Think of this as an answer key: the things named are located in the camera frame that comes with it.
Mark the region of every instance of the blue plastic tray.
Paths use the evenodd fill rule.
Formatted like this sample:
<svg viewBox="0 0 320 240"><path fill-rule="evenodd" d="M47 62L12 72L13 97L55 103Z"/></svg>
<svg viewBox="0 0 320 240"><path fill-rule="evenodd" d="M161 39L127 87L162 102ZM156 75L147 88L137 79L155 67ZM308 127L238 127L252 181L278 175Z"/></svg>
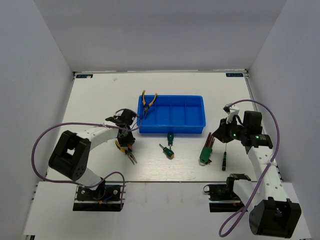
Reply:
<svg viewBox="0 0 320 240"><path fill-rule="evenodd" d="M150 103L154 95L145 95ZM138 114L143 115L142 95L139 97ZM205 106L202 96L158 95L142 119L140 133L201 134L206 126Z"/></svg>

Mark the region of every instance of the black cable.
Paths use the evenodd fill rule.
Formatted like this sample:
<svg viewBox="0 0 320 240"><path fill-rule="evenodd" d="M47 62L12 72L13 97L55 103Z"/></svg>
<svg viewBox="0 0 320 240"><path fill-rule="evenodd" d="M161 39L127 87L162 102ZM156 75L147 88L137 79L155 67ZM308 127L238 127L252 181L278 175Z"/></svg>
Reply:
<svg viewBox="0 0 320 240"><path fill-rule="evenodd" d="M240 119L240 117L239 117L239 115L234 115L233 116L233 118L234 117L236 117L236 119L238 120L238 122L239 122L239 124L241 125L241 126L243 126L244 124L242 123L242 121L241 121L241 119Z"/></svg>

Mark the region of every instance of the green screwdriver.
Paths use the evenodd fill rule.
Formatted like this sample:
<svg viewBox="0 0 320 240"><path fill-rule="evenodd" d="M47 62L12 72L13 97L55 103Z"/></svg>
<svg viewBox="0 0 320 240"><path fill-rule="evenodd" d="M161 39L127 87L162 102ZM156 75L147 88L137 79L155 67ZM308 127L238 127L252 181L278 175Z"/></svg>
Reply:
<svg viewBox="0 0 320 240"><path fill-rule="evenodd" d="M171 146L174 144L174 134L168 133L168 135L166 137L168 138L168 145L171 150Z"/></svg>
<svg viewBox="0 0 320 240"><path fill-rule="evenodd" d="M168 158L172 159L175 156L174 152L172 150L170 150L169 148L164 147L161 144L159 144L159 146L162 148L163 152L165 153L165 155Z"/></svg>

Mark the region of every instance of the orange-handled pliers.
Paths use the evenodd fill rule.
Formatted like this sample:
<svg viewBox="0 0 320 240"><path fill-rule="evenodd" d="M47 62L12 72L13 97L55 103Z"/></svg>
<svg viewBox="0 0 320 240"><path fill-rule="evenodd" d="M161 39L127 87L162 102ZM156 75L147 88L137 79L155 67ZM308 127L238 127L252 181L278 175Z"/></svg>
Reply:
<svg viewBox="0 0 320 240"><path fill-rule="evenodd" d="M135 163L137 164L137 160L132 153L132 145L131 144L128 144L127 147L121 147L120 143L116 140L115 145L121 152L123 152L125 155L128 156L128 158L131 160L133 165L135 165Z"/></svg>
<svg viewBox="0 0 320 240"><path fill-rule="evenodd" d="M149 104L147 104L147 103L146 103L146 100L145 100L145 93L146 93L146 90L143 90L143 92L142 92L142 103L143 103L143 113L142 113L142 116L144 116L144 119L147 118L148 110L149 110L149 108L155 103L155 101L156 101L156 99L157 99L157 96L158 96L158 93L155 93L153 100L152 100Z"/></svg>

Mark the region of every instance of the wooden surface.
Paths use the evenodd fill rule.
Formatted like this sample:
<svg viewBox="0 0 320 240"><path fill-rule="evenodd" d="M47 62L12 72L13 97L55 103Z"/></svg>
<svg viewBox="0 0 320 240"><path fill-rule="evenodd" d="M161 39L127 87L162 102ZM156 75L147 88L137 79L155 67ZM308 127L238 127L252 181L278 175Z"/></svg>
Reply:
<svg viewBox="0 0 320 240"><path fill-rule="evenodd" d="M240 99L249 99L243 77L226 77L225 73L96 73L93 78L75 78L63 122L102 123L122 108L137 111L142 91L159 95L201 95L204 101L206 127L202 134L176 134L172 150L174 159L166 158L159 144L167 145L166 134L133 133L136 138L133 153L137 164L120 152L114 140L101 144L90 152L88 167L101 177L120 171L126 181L225 181L230 173L247 174L256 180L254 169L239 141L227 144L227 171L222 171L225 145L214 142L212 163L201 165L199 156L209 132L214 132L220 119L227 114L223 107ZM253 110L250 102L240 103L240 117ZM60 132L85 130L85 126L66 126ZM48 178L66 179L53 169ZM120 180L113 176L110 180Z"/></svg>
<svg viewBox="0 0 320 240"><path fill-rule="evenodd" d="M230 212L210 212L207 183L129 182L121 212L72 211L76 185L40 182L28 216L25 235L36 240L194 240L219 239L219 228ZM283 188L298 202L291 183ZM304 215L292 240L308 239ZM279 240L253 235L245 213L225 240Z"/></svg>

